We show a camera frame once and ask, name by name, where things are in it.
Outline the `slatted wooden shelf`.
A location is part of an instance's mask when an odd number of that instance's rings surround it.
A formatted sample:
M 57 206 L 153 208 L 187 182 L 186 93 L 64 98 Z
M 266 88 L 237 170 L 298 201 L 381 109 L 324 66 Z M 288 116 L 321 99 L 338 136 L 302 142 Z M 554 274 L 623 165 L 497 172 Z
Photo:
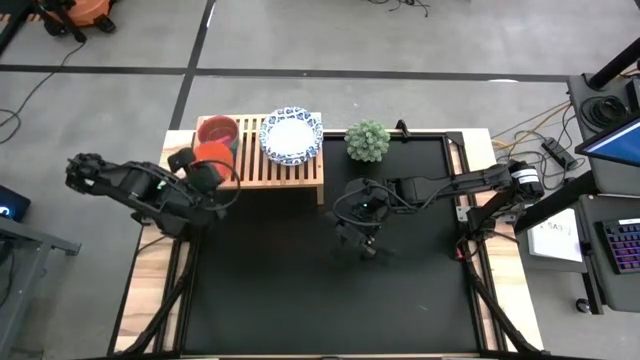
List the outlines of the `slatted wooden shelf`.
M 319 112 L 285 107 L 270 114 L 224 115 L 239 128 L 232 176 L 222 186 L 232 189 L 314 188 L 324 203 L 323 124 Z M 201 143 L 196 123 L 194 145 Z

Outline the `black device with blue light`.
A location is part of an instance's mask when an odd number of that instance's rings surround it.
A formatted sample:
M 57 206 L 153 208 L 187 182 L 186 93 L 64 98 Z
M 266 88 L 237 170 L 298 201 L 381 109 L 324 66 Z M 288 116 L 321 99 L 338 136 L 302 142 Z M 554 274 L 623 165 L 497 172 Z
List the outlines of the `black device with blue light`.
M 29 198 L 0 185 L 0 217 L 21 222 L 30 205 Z

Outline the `small green potted plant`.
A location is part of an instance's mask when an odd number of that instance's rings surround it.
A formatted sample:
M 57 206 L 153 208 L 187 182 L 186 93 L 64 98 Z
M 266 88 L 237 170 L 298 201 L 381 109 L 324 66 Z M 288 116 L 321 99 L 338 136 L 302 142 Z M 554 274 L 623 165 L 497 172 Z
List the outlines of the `small green potted plant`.
M 344 140 L 347 154 L 352 160 L 361 162 L 381 162 L 389 150 L 390 133 L 374 120 L 363 120 L 351 126 Z

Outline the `grey metal desk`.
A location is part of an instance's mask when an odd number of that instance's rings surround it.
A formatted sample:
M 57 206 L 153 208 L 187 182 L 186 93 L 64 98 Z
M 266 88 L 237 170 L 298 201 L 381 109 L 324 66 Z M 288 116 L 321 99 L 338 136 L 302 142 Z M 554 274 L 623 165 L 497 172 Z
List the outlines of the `grey metal desk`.
M 0 216 L 0 360 L 7 360 L 26 309 L 53 250 L 77 256 L 81 244 Z

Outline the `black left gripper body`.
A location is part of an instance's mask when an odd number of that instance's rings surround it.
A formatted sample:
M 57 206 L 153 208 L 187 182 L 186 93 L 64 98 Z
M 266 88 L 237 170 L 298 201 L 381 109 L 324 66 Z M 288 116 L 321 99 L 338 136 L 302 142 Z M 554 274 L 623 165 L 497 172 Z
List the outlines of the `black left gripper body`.
M 182 148 L 168 157 L 168 165 L 173 173 L 176 173 L 178 170 L 185 172 L 185 177 L 180 179 L 178 184 L 190 196 L 213 201 L 217 189 L 214 191 L 206 190 L 206 178 L 197 174 L 195 160 L 195 154 L 191 148 Z

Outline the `black stand legs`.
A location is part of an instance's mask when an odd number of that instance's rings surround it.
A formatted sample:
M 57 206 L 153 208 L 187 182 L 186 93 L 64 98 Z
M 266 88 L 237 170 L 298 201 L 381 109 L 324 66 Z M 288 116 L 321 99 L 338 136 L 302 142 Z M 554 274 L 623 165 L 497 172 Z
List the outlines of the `black stand legs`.
M 76 5 L 76 0 L 0 0 L 0 23 L 6 22 L 0 31 L 0 56 L 20 28 L 33 18 L 39 18 L 52 37 L 72 34 L 77 42 L 85 43 L 87 37 L 69 14 Z

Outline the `orange plastic bowl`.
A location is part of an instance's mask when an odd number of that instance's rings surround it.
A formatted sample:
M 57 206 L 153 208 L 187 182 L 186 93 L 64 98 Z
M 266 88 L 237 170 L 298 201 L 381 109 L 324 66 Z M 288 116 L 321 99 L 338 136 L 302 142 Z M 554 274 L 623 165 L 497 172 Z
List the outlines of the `orange plastic bowl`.
M 234 157 L 232 151 L 226 145 L 216 142 L 201 143 L 194 148 L 194 154 L 196 163 L 213 160 L 212 165 L 221 177 L 229 179 L 232 176 Z

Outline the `thick black pole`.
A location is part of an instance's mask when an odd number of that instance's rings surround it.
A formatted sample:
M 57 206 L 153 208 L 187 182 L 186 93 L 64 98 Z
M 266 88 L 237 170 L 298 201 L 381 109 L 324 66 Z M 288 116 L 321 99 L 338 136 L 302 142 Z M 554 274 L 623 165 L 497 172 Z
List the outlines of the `thick black pole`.
M 587 85 L 593 90 L 601 90 L 625 69 L 640 59 L 640 37 L 614 57 L 597 73 L 587 79 Z

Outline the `slanted black support bar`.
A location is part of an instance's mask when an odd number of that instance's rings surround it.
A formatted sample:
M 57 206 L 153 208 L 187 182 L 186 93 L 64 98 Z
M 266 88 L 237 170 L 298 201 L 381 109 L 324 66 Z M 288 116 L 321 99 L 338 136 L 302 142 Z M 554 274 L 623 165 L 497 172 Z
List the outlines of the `slanted black support bar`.
M 524 215 L 514 225 L 516 235 L 539 224 L 543 220 L 572 206 L 582 195 L 598 194 L 595 177 L 591 170 L 555 191 L 553 194 L 527 207 Z

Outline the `black table mat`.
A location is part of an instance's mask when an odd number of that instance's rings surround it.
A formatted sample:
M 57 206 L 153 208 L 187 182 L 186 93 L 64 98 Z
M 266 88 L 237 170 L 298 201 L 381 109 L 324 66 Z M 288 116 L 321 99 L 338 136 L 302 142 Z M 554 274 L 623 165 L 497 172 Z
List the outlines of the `black table mat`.
M 330 217 L 346 184 L 449 174 L 446 141 L 393 141 L 362 164 L 324 146 L 324 190 L 245 190 L 198 249 L 183 349 L 189 355 L 471 353 L 477 324 L 454 257 L 455 206 L 441 200 L 392 216 L 376 235 L 389 251 L 362 261 L 341 250 Z

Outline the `orange shop vacuum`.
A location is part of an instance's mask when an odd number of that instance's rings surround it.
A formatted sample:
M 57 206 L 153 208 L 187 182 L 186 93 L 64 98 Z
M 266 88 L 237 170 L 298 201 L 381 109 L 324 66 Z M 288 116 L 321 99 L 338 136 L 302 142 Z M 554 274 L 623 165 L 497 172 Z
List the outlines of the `orange shop vacuum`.
M 110 19 L 112 7 L 119 0 L 61 0 L 71 22 L 78 27 L 97 27 L 104 33 L 113 33 L 117 27 Z

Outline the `grey equipment cart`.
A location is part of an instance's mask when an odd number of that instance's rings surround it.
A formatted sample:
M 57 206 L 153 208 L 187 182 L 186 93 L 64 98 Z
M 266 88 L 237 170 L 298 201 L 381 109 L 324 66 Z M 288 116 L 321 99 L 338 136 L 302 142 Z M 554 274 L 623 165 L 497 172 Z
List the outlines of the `grey equipment cart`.
M 614 78 L 601 90 L 593 90 L 587 85 L 591 76 L 571 76 L 567 81 L 583 142 L 640 116 L 640 79 Z M 600 314 L 606 305 L 640 313 L 640 273 L 616 274 L 595 228 L 599 221 L 640 218 L 640 167 L 585 157 L 599 193 L 582 195 L 568 208 L 576 212 L 591 311 Z

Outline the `computer monitor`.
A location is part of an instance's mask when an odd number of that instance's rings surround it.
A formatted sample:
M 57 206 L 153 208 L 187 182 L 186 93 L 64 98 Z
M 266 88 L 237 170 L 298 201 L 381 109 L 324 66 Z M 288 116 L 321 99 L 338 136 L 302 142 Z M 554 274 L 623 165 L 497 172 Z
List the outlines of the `computer monitor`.
M 578 145 L 575 152 L 590 158 L 640 167 L 640 116 L 599 132 Z

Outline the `black power strip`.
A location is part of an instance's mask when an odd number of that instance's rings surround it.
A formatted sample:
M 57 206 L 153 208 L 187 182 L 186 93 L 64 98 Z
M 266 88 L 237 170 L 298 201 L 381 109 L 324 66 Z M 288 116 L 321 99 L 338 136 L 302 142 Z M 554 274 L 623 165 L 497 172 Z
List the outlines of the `black power strip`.
M 572 170 L 578 166 L 578 161 L 554 138 L 546 137 L 541 147 L 563 170 Z

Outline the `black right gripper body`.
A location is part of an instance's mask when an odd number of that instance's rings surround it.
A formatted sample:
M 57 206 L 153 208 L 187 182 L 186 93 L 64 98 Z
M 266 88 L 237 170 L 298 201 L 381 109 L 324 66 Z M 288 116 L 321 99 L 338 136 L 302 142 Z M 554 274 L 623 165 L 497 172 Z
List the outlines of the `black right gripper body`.
M 332 214 L 338 227 L 350 227 L 358 231 L 358 245 L 364 241 L 375 242 L 375 235 L 390 213 L 390 195 L 376 181 L 357 178 L 349 181 L 342 196 L 332 205 Z

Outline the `pink plastic bowl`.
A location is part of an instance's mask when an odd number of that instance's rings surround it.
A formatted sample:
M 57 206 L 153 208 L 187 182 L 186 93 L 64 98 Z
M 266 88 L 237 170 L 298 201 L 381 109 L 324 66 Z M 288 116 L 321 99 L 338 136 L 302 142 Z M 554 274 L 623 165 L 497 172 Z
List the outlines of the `pink plastic bowl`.
M 237 122 L 224 115 L 205 118 L 197 128 L 197 138 L 200 143 L 216 142 L 228 147 L 229 135 L 238 131 Z

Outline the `backlit black keyboard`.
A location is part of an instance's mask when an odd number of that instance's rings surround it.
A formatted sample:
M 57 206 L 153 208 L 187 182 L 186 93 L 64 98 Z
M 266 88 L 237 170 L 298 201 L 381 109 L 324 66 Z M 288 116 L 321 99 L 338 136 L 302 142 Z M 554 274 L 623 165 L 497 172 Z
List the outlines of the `backlit black keyboard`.
M 613 271 L 640 273 L 640 218 L 599 221 L 595 228 Z

